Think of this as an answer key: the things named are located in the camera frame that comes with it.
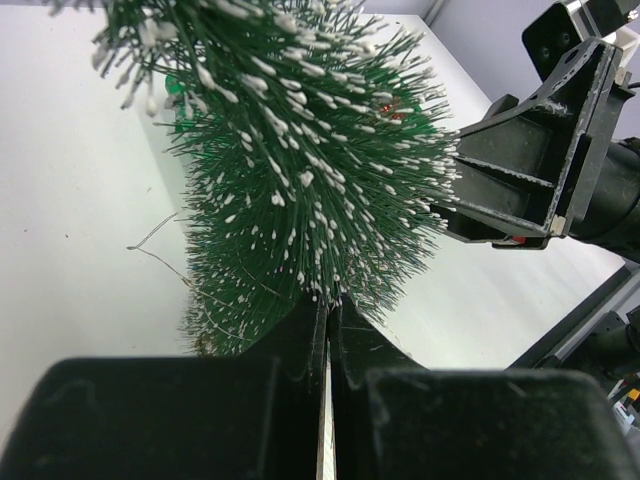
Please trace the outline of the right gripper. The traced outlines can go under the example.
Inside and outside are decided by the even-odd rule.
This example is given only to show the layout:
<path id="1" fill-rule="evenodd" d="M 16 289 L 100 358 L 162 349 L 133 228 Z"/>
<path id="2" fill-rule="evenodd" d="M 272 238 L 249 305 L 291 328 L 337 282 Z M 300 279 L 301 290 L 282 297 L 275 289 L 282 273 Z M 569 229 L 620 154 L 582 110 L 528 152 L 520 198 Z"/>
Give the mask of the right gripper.
<path id="1" fill-rule="evenodd" d="M 506 95 L 463 128 L 447 234 L 541 250 L 570 236 L 639 260 L 639 140 L 613 139 L 634 97 L 624 27 L 636 1 L 556 1 L 522 34 L 542 85 Z"/>

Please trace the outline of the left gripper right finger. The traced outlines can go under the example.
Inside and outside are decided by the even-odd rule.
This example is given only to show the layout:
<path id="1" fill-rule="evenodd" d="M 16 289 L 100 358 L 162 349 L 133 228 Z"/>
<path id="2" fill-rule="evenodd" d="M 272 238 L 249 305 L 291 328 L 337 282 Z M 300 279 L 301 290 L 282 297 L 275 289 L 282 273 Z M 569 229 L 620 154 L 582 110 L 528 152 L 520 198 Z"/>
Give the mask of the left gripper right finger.
<path id="1" fill-rule="evenodd" d="M 599 385 L 557 369 L 430 370 L 344 298 L 328 318 L 340 479 L 631 479 Z"/>

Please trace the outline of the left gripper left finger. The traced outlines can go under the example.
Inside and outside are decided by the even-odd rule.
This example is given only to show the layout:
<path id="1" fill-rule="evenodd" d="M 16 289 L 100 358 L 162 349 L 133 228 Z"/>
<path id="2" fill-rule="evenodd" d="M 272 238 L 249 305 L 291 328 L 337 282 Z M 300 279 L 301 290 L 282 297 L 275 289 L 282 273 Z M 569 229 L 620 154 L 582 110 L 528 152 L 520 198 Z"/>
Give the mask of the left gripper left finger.
<path id="1" fill-rule="evenodd" d="M 53 365 L 1 458 L 5 479 L 313 479 L 326 309 L 309 300 L 244 353 Z"/>

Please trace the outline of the small green christmas tree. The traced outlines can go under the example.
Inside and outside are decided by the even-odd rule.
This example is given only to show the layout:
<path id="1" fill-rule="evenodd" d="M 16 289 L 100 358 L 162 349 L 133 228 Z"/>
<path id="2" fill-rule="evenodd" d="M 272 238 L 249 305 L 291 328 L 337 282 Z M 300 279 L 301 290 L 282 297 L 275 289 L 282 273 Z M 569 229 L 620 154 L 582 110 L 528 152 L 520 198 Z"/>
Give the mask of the small green christmas tree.
<path id="1" fill-rule="evenodd" d="M 422 34 L 356 1 L 52 1 L 105 16 L 91 63 L 149 116 L 155 75 L 205 105 L 169 152 L 187 161 L 190 300 L 200 356 L 237 355 L 297 301 L 345 297 L 381 320 L 424 272 L 452 209 L 458 144 Z M 377 116 L 400 97 L 401 125 Z"/>

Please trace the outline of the green plastic tray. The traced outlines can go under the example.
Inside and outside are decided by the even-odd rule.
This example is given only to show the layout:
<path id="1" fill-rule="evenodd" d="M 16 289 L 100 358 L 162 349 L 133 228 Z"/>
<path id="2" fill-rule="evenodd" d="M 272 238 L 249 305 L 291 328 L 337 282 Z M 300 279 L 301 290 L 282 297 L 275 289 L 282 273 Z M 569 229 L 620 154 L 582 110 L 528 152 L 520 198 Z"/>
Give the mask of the green plastic tray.
<path id="1" fill-rule="evenodd" d="M 164 109 L 174 114 L 173 131 L 181 133 L 191 129 L 205 115 L 205 105 L 174 76 L 166 76 L 164 86 L 167 94 Z"/>

